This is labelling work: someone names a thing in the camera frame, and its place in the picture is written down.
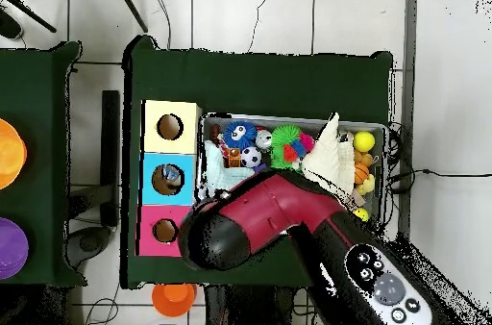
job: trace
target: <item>white wall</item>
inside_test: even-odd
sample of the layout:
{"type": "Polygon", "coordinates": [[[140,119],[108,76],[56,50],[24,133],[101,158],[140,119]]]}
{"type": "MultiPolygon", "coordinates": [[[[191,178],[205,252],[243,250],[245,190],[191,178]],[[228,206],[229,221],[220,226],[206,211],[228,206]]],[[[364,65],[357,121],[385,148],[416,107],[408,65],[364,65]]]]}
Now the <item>white wall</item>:
{"type": "MultiPolygon", "coordinates": [[[[413,166],[492,173],[492,11],[418,0],[413,166]]],[[[411,239],[463,292],[492,302],[492,178],[419,175],[411,239]]]]}

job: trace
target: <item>orange cup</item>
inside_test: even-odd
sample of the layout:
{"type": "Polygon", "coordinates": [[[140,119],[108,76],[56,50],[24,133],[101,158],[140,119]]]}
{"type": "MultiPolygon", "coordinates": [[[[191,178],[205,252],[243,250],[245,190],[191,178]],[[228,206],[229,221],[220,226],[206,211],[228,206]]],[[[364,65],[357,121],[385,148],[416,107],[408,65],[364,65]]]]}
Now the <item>orange cup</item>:
{"type": "Polygon", "coordinates": [[[189,311],[196,298],[196,285],[155,285],[154,308],[165,316],[180,316],[189,311]]]}
{"type": "Polygon", "coordinates": [[[0,189],[17,178],[26,158],[24,141],[11,124],[0,118],[0,189]]]}

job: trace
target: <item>toy bin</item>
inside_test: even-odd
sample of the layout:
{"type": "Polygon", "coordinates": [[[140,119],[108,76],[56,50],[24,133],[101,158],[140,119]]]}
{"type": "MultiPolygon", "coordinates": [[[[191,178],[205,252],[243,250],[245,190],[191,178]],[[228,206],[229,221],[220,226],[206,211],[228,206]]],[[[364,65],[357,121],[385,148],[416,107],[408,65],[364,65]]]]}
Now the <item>toy bin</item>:
{"type": "MultiPolygon", "coordinates": [[[[272,116],[260,116],[260,115],[245,115],[245,114],[215,114],[215,113],[205,113],[200,117],[200,129],[202,133],[200,134],[202,140],[198,141],[199,151],[202,150],[202,143],[205,139],[210,136],[210,128],[212,125],[217,124],[220,128],[221,133],[224,131],[227,124],[233,120],[243,119],[252,122],[256,126],[263,126],[269,131],[273,131],[276,127],[285,124],[294,124],[301,128],[301,130],[316,138],[318,133],[321,131],[322,127],[327,123],[328,120],[320,119],[306,119],[306,118],[290,118],[290,117],[272,117],[272,116]]],[[[377,124],[377,123],[361,123],[361,122],[350,122],[350,121],[340,121],[338,123],[338,133],[343,134],[350,132],[355,134],[359,131],[368,131],[375,138],[375,145],[370,151],[373,157],[378,156],[377,162],[373,163],[369,167],[371,174],[375,176],[376,186],[372,192],[367,193],[364,196],[365,204],[363,206],[372,218],[378,221],[383,221],[384,210],[386,204],[386,173],[387,173],[387,157],[388,152],[388,139],[389,131],[387,127],[377,124]]],[[[269,167],[269,156],[265,156],[265,163],[269,167]]],[[[201,175],[205,170],[203,168],[203,161],[205,156],[202,158],[198,157],[198,172],[197,172],[197,187],[201,184],[201,175]]]]}

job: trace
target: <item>shape sorter box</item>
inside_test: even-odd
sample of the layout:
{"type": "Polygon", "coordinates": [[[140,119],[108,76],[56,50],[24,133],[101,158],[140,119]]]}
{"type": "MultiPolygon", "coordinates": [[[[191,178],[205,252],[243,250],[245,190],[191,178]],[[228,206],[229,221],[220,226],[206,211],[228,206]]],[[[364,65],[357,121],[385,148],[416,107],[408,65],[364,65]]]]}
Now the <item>shape sorter box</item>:
{"type": "Polygon", "coordinates": [[[143,124],[144,150],[165,154],[196,154],[198,122],[202,110],[196,103],[167,102],[159,100],[142,101],[145,105],[143,124]],[[158,131],[162,118],[169,115],[178,120],[180,133],[174,139],[166,139],[158,131]]]}
{"type": "Polygon", "coordinates": [[[194,202],[196,156],[183,154],[143,154],[142,206],[180,205],[191,206],[194,202]],[[182,171],[183,186],[175,195],[163,195],[152,185],[152,175],[160,165],[172,164],[182,171]]]}
{"type": "Polygon", "coordinates": [[[139,256],[181,256],[177,237],[171,242],[158,241],[154,226],[162,219],[172,220],[179,228],[191,207],[177,205],[146,205],[141,207],[139,256]]]}

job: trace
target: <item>dark green table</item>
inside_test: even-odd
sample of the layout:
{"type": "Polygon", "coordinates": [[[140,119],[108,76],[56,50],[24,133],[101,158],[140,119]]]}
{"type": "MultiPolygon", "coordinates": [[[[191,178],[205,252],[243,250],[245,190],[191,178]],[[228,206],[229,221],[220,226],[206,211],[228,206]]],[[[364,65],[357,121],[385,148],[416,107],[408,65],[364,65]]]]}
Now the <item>dark green table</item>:
{"type": "Polygon", "coordinates": [[[49,51],[0,49],[0,117],[27,146],[17,179],[0,190],[0,216],[17,223],[29,240],[22,270],[0,284],[80,286],[84,277],[63,255],[68,196],[67,74],[78,42],[49,51]]]}
{"type": "Polygon", "coordinates": [[[204,112],[327,118],[386,124],[392,56],[277,56],[157,50],[150,37],[127,47],[123,114],[121,283],[267,284],[310,280],[288,238],[233,270],[194,271],[181,259],[135,255],[140,101],[196,102],[204,112]]]}

